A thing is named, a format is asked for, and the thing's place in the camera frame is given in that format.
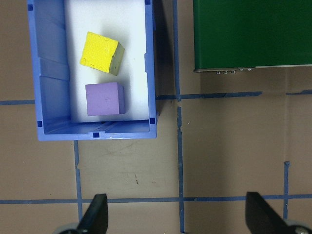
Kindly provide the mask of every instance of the cube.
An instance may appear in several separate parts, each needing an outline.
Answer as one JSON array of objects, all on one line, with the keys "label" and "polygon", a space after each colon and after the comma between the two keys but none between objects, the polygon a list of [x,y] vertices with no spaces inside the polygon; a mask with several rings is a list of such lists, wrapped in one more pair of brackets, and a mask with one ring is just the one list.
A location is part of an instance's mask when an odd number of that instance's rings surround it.
[{"label": "cube", "polygon": [[124,50],[117,40],[88,32],[80,64],[117,76]]},{"label": "cube", "polygon": [[88,116],[125,113],[124,89],[117,82],[87,84],[86,95]]}]

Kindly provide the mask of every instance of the brown floor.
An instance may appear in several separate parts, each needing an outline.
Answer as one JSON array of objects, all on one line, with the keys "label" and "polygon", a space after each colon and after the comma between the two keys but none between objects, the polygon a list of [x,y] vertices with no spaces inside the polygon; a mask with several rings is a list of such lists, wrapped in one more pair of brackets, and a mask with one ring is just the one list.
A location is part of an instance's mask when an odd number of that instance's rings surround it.
[{"label": "brown floor", "polygon": [[[180,233],[182,147],[184,197],[219,200],[184,202],[185,233],[247,234],[241,197],[247,191],[283,195],[289,160],[289,194],[310,199],[289,199],[288,218],[312,226],[312,95],[286,95],[312,89],[312,67],[193,73],[192,7],[191,0],[177,1],[180,93],[263,93],[158,100],[157,139],[79,141],[82,198],[96,193],[110,199],[172,197],[109,203],[108,233]],[[155,12],[156,93],[174,95],[172,1],[155,1]],[[1,233],[51,234],[78,222],[74,142],[39,142],[35,106],[4,102],[34,99],[26,1],[1,1],[0,19]],[[283,215],[282,199],[268,202]]]}]

